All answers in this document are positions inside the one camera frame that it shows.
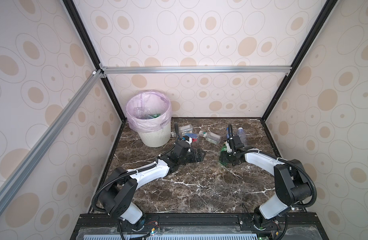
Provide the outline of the green bottle yellow cap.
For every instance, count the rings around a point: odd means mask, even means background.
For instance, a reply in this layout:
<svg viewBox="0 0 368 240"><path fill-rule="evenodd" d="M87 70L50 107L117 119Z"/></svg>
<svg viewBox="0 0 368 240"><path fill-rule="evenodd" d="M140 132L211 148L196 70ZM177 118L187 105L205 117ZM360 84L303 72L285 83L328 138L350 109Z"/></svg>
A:
<svg viewBox="0 0 368 240"><path fill-rule="evenodd" d="M223 145L221 151L220 151L220 156L219 156L219 163L223 166L227 166L228 164L230 164L230 160L229 160L229 153L227 152L227 147L226 145Z"/></svg>

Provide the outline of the small Pepsi water bottle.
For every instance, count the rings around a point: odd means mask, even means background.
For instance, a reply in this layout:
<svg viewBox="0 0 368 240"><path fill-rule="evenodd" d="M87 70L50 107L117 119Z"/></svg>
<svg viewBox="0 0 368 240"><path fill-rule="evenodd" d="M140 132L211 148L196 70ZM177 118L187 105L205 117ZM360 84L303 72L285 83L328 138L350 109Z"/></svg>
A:
<svg viewBox="0 0 368 240"><path fill-rule="evenodd" d="M230 139L233 136L233 130L231 130L229 127L227 128L227 134L226 138Z"/></svg>

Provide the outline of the clear bottle pale label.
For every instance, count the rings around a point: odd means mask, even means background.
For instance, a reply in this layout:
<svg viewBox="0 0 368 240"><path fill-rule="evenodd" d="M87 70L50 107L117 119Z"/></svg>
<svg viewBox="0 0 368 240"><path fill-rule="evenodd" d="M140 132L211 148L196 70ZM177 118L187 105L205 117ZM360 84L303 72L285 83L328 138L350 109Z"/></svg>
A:
<svg viewBox="0 0 368 240"><path fill-rule="evenodd" d="M242 144L244 145L244 147L247 148L248 147L248 142L247 142L247 135L246 135L245 130L240 127L240 128L238 128L237 134L240 137L240 140L241 140Z"/></svg>

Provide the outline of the clear bottle white cap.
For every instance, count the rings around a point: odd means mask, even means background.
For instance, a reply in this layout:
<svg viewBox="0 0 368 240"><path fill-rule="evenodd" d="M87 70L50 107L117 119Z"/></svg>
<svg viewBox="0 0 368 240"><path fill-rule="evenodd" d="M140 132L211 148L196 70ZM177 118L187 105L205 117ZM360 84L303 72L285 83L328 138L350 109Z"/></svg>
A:
<svg viewBox="0 0 368 240"><path fill-rule="evenodd" d="M199 131L199 136L205 138L206 141L208 141L208 142L210 142L214 145L218 145L222 140L221 136L219 136L215 133L212 133L212 132Z"/></svg>

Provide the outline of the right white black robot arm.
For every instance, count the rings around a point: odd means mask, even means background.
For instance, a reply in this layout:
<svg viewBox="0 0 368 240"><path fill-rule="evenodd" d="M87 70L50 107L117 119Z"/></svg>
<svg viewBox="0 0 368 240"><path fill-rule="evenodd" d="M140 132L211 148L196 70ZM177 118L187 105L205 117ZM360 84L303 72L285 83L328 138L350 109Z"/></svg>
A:
<svg viewBox="0 0 368 240"><path fill-rule="evenodd" d="M245 161L274 176L275 194L255 209L254 219L271 220L292 208L308 208L316 202L317 187L300 161L248 149L238 135L228 134L225 146L226 150L220 155L222 163L237 165Z"/></svg>

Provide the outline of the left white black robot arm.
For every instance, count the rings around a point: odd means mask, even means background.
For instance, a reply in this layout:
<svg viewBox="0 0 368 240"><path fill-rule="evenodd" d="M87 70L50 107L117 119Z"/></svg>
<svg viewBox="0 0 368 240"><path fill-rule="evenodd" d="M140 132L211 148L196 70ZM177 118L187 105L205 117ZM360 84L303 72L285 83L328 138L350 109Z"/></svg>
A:
<svg viewBox="0 0 368 240"><path fill-rule="evenodd" d="M127 221L138 228L145 222L145 214L132 203L136 190L175 173L180 166L202 162L206 152L191 146L192 139L177 140L173 147L140 168L116 168L92 198L92 208L110 217Z"/></svg>

